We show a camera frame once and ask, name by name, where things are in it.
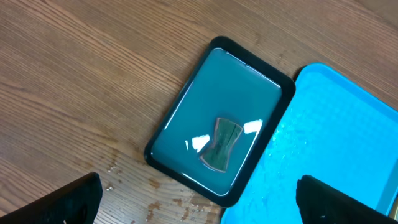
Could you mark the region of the yellow plate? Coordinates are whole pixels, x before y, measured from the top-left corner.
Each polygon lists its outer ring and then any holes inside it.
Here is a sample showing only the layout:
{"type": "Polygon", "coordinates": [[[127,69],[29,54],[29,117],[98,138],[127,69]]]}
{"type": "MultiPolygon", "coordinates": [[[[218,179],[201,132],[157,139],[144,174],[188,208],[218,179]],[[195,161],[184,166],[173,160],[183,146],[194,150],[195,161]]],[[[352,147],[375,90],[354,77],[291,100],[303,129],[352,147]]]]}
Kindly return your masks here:
{"type": "Polygon", "coordinates": [[[392,207],[389,211],[389,217],[394,219],[395,221],[398,221],[398,195],[396,195],[392,207]]]}

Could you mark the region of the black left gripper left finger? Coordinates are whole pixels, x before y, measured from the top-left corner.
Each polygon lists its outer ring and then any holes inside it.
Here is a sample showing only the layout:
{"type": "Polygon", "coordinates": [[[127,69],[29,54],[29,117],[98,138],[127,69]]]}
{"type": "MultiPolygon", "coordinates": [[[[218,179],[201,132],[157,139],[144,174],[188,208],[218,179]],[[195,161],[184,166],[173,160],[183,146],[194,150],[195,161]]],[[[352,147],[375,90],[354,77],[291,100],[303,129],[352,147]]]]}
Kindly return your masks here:
{"type": "Polygon", "coordinates": [[[1,217],[1,223],[92,224],[103,189],[99,174],[90,172],[52,193],[1,217]]]}

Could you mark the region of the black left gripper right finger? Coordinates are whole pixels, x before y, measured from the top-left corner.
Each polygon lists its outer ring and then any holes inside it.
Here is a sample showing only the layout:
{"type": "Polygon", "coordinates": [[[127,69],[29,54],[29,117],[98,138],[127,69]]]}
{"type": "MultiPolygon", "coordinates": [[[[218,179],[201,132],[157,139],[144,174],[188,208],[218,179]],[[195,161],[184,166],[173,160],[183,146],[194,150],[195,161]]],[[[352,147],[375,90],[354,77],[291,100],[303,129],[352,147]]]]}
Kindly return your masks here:
{"type": "Polygon", "coordinates": [[[297,181],[295,198],[303,224],[397,224],[310,175],[297,181]]]}

